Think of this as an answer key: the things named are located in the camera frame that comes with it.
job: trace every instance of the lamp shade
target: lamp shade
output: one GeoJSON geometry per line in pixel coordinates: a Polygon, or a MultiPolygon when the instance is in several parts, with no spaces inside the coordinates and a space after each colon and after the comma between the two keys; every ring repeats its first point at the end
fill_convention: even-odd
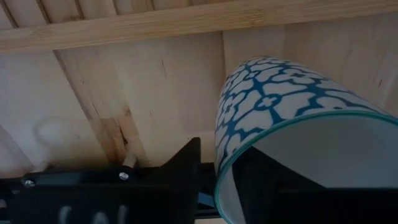
{"type": "Polygon", "coordinates": [[[223,86],[215,135],[215,200],[228,223],[245,223],[232,166],[253,148],[323,187],[398,187],[398,120],[299,63],[239,65],[223,86]]]}

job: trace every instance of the blue floral pattern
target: blue floral pattern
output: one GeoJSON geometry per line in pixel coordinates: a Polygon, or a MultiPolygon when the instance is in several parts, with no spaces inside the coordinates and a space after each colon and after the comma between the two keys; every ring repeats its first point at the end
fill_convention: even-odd
{"type": "Polygon", "coordinates": [[[242,63],[221,92],[216,115],[216,171],[237,148],[271,126],[334,110],[384,113],[301,64],[269,57],[242,63]]]}

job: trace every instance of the teal rim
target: teal rim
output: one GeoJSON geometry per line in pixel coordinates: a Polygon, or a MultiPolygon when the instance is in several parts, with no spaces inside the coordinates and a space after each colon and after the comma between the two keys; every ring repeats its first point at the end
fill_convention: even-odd
{"type": "Polygon", "coordinates": [[[365,111],[329,111],[329,112],[322,112],[322,113],[317,113],[317,114],[311,114],[311,115],[305,115],[305,116],[300,116],[298,118],[293,118],[288,121],[283,121],[279,124],[273,125],[270,129],[265,130],[261,133],[259,133],[256,137],[252,138],[249,140],[246,144],[242,145],[225,163],[223,168],[220,170],[220,173],[217,175],[217,182],[216,182],[216,188],[215,188],[215,202],[217,209],[221,215],[221,217],[229,224],[232,224],[231,221],[228,220],[226,215],[224,214],[223,210],[220,207],[220,202],[219,202],[219,190],[220,190],[220,183],[223,181],[225,174],[229,170],[229,168],[232,166],[232,164],[236,161],[236,159],[244,153],[250,146],[252,146],[254,143],[256,143],[258,140],[266,137],[269,134],[274,133],[277,130],[280,130],[282,128],[286,128],[290,126],[291,124],[296,124],[302,121],[308,121],[311,119],[317,119],[317,118],[324,118],[324,117],[331,117],[331,116],[347,116],[347,115],[354,115],[354,116],[359,116],[359,117],[367,117],[367,118],[372,118],[372,119],[378,119],[381,121],[386,121],[388,123],[394,124],[398,126],[398,119],[386,115],[386,114],[380,114],[380,113],[372,113],[372,112],[365,112],[365,111]]]}

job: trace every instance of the metal bolt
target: metal bolt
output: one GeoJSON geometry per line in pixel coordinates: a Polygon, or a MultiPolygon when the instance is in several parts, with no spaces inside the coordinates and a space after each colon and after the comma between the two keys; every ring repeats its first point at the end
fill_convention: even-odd
{"type": "Polygon", "coordinates": [[[35,182],[33,180],[25,180],[25,187],[34,187],[35,182]]]}
{"type": "Polygon", "coordinates": [[[129,174],[127,174],[127,173],[125,173],[125,172],[121,172],[121,173],[119,174],[119,178],[120,178],[121,180],[128,180],[128,179],[129,179],[129,174]]]}

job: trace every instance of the wooden beam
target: wooden beam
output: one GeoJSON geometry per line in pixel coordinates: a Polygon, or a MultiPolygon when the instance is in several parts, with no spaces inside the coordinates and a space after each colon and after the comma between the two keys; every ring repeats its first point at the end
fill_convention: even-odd
{"type": "Polygon", "coordinates": [[[0,53],[67,49],[125,40],[367,16],[397,0],[250,0],[0,31],[0,53]]]}

